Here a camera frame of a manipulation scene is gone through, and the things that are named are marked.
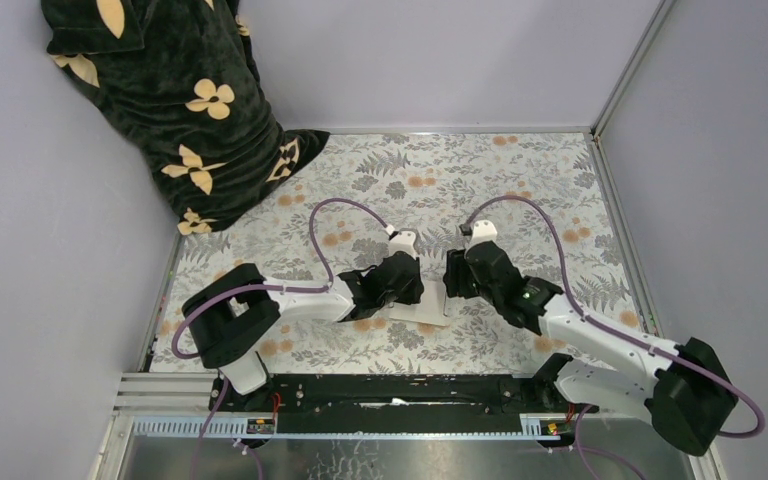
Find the white cardboard paper box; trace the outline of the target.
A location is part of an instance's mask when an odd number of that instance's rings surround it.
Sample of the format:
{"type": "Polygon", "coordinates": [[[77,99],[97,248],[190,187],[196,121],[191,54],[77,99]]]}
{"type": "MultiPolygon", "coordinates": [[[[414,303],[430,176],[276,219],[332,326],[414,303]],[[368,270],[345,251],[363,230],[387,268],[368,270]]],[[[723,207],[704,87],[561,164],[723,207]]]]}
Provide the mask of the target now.
{"type": "Polygon", "coordinates": [[[389,320],[448,327],[457,313],[456,301],[447,295],[441,275],[422,275],[424,291],[417,304],[392,303],[383,310],[389,320]]]}

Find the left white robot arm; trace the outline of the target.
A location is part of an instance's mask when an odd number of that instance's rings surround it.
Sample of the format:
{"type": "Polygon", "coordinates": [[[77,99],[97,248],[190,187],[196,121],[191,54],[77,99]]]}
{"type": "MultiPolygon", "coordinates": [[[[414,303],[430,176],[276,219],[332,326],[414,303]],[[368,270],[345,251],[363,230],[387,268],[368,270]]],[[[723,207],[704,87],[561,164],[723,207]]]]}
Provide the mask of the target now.
{"type": "Polygon", "coordinates": [[[353,322],[374,317],[392,304],[418,304],[424,293],[420,261],[396,252],[379,264],[343,272],[319,286],[308,281],[268,279],[245,263],[190,297],[173,336],[173,354],[188,355],[178,341],[188,330],[206,369],[218,370],[232,388],[232,398],[248,411],[269,401],[269,373],[257,345],[280,321],[353,322]]]}

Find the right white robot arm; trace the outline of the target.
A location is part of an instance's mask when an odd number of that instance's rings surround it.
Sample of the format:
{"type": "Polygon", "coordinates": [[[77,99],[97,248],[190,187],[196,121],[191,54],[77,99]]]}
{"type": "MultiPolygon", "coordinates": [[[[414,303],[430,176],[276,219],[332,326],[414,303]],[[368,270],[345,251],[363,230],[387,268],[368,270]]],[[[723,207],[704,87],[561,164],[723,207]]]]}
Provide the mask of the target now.
{"type": "Polygon", "coordinates": [[[560,340],[600,361],[554,354],[539,369],[535,402],[557,412],[569,402],[617,410],[651,426],[693,456],[706,454],[737,405],[714,349],[690,338],[658,339],[578,313],[561,287],[525,276],[494,242],[450,250],[443,276],[450,298],[480,297],[511,326],[560,340]]]}

